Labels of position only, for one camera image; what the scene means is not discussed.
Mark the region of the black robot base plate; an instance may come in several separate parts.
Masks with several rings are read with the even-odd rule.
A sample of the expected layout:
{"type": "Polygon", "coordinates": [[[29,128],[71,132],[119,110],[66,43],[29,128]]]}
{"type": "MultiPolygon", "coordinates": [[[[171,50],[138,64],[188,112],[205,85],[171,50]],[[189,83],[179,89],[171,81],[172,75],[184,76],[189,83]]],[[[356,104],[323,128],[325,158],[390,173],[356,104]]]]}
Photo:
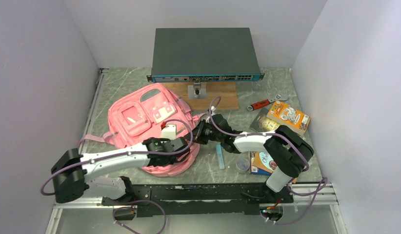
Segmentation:
{"type": "Polygon", "coordinates": [[[293,203],[286,188],[270,191],[263,182],[212,184],[135,184],[132,194],[124,199],[102,198],[103,206],[120,206],[132,201],[137,205],[137,217],[160,215],[158,203],[168,215],[243,213],[258,215],[260,208],[277,202],[293,203]]]}

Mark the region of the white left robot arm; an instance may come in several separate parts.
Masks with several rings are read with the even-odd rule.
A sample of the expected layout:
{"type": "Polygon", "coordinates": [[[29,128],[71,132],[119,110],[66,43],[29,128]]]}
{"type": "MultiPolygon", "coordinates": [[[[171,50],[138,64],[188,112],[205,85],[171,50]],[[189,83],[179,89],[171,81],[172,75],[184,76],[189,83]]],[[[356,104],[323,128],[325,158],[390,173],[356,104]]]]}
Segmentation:
{"type": "Polygon", "coordinates": [[[172,165],[185,159],[189,151],[190,144],[182,137],[173,140],[151,137],[133,146],[102,153],[79,154],[77,148],[69,149],[51,168],[53,195],[57,203],[96,195],[126,205],[134,198],[130,180],[109,180],[105,174],[127,168],[172,165]]]}

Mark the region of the pink school backpack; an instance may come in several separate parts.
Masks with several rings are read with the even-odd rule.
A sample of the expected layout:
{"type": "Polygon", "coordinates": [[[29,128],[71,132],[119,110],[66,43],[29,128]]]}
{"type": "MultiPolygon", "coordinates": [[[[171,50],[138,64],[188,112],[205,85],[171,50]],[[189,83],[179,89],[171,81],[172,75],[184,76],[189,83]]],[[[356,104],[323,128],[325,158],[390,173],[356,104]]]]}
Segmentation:
{"type": "Polygon", "coordinates": [[[155,83],[117,100],[109,108],[107,119],[108,132],[102,136],[85,135],[81,141],[92,140],[122,149],[150,137],[159,138],[165,120],[176,126],[177,137],[183,137],[188,134],[183,124],[194,129],[201,115],[194,116],[185,100],[155,83]]]}

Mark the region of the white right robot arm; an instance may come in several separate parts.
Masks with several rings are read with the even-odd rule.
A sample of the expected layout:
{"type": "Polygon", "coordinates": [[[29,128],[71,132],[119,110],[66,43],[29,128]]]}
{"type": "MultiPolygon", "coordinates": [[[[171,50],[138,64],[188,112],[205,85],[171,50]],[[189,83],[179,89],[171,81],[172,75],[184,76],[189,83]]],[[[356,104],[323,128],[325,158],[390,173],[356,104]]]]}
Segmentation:
{"type": "Polygon", "coordinates": [[[194,143],[221,143],[229,153],[240,154],[258,152],[268,154],[277,167],[265,182],[263,198],[275,202],[286,185],[309,169],[309,160],[314,149],[288,126],[281,125],[274,131],[249,133],[234,130],[221,115],[213,115],[209,120],[201,120],[191,133],[184,138],[194,143]]]}

